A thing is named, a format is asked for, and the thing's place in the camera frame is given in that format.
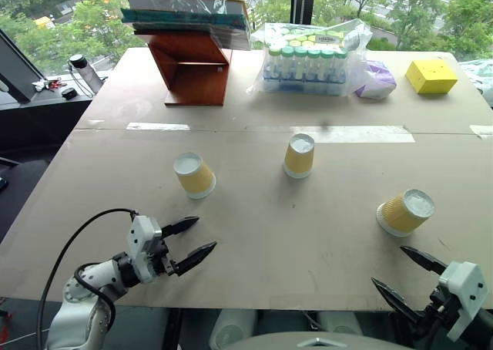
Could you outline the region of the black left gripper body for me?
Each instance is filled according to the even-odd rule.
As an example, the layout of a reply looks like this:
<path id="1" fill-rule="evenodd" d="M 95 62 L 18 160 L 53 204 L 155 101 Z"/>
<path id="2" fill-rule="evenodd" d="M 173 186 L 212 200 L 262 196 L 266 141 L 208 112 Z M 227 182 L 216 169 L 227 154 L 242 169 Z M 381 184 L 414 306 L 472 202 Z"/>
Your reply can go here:
<path id="1" fill-rule="evenodd" d="M 153 241 L 153 271 L 155 276 L 166 274 L 168 276 L 181 276 L 179 265 L 170 255 L 169 248 L 163 239 L 157 238 Z"/>

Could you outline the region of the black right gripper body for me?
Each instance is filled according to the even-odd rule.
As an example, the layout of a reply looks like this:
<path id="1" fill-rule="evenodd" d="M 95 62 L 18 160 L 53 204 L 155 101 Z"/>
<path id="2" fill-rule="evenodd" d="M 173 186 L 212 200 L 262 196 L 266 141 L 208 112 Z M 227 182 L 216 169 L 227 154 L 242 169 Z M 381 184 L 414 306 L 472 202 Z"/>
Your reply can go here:
<path id="1" fill-rule="evenodd" d="M 461 303 L 458 298 L 446 287 L 438 285 L 430 294 L 430 300 L 424 309 L 422 327 L 430 329 L 437 322 L 440 326 L 451 329 L 459 317 Z"/>

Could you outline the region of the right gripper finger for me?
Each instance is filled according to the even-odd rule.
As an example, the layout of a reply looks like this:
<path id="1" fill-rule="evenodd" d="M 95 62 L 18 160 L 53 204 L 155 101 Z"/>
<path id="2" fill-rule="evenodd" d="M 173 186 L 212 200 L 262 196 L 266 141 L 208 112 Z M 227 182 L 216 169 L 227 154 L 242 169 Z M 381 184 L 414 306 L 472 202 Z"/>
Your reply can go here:
<path id="1" fill-rule="evenodd" d="M 444 262 L 428 253 L 419 251 L 410 246 L 400 246 L 400 249 L 416 264 L 420 265 L 426 271 L 432 271 L 441 275 L 448 267 Z"/>
<path id="2" fill-rule="evenodd" d="M 422 322 L 423 316 L 410 308 L 404 299 L 384 282 L 371 277 L 375 288 L 382 295 L 384 300 L 398 313 L 403 315 L 410 323 L 418 325 Z"/>

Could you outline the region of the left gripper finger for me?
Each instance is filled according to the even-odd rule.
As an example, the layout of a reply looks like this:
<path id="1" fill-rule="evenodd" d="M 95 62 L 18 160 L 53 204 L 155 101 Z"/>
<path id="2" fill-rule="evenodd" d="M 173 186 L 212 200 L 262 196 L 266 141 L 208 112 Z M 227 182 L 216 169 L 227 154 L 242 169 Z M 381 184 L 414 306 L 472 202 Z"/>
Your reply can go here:
<path id="1" fill-rule="evenodd" d="M 196 216 L 184 217 L 161 228 L 162 237 L 180 234 L 190 229 L 200 218 Z"/>
<path id="2" fill-rule="evenodd" d="M 181 276 L 196 267 L 214 250 L 216 246 L 217 242 L 213 241 L 192 251 L 185 259 L 176 263 L 175 274 Z"/>

